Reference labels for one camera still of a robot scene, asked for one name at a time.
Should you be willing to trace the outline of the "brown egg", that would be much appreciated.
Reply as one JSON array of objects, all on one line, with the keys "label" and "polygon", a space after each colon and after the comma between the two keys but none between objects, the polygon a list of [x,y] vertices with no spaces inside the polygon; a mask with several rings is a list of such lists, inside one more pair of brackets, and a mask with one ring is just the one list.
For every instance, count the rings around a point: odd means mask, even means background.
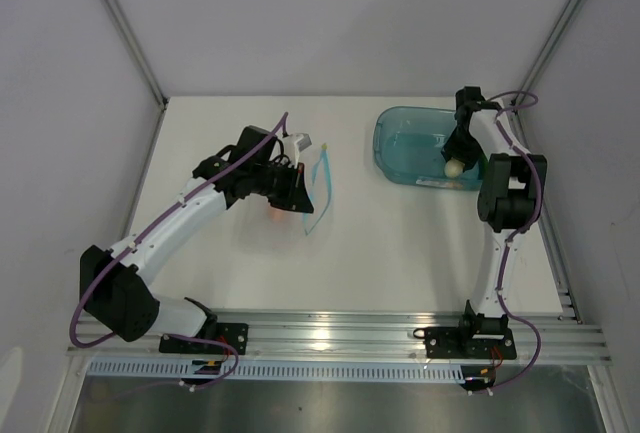
[{"label": "brown egg", "polygon": [[287,220],[288,213],[280,209],[269,208],[268,217],[274,223],[283,223]]}]

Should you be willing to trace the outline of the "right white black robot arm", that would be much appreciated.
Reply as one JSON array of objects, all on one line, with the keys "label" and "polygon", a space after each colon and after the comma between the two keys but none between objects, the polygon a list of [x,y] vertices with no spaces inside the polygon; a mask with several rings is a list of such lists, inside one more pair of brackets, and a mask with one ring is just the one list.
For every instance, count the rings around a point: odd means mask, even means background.
[{"label": "right white black robot arm", "polygon": [[458,348],[479,356],[507,336],[514,318],[508,300],[516,254],[539,219],[547,160],[531,153],[511,130],[506,110],[476,86],[455,94],[456,126],[444,144],[444,173],[457,178],[486,161],[477,199],[485,246],[471,299],[456,333]]}]

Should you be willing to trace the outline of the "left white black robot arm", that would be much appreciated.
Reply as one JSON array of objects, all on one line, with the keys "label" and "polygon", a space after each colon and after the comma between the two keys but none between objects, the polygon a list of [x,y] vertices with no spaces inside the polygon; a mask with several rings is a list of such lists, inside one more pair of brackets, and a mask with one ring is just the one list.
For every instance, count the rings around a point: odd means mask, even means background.
[{"label": "left white black robot arm", "polygon": [[178,337],[197,353],[216,343],[215,314],[190,299],[160,298],[150,287],[171,256],[207,222],[250,195],[274,209],[311,214],[301,153],[306,133],[282,126],[243,129],[238,141],[202,160],[174,202],[141,232],[107,249],[89,247],[80,258],[79,304],[112,336],[133,342],[148,333]]}]

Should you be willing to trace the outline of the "white egg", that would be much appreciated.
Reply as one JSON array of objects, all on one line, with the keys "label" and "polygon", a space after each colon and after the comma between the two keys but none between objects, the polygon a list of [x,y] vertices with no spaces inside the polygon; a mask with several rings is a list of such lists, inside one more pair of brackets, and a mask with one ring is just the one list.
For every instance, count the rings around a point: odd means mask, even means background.
[{"label": "white egg", "polygon": [[447,178],[458,178],[464,173],[464,164],[455,158],[448,160],[444,167],[444,174]]}]

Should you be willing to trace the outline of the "clear zip top bag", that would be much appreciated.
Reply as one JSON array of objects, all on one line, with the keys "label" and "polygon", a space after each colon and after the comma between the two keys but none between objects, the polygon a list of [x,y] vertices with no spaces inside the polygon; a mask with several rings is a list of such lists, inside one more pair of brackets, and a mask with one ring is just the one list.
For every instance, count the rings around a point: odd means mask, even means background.
[{"label": "clear zip top bag", "polygon": [[269,166],[272,189],[248,200],[239,239],[253,252],[285,254],[300,248],[330,209],[328,146],[314,146],[307,134],[290,134],[278,141]]}]

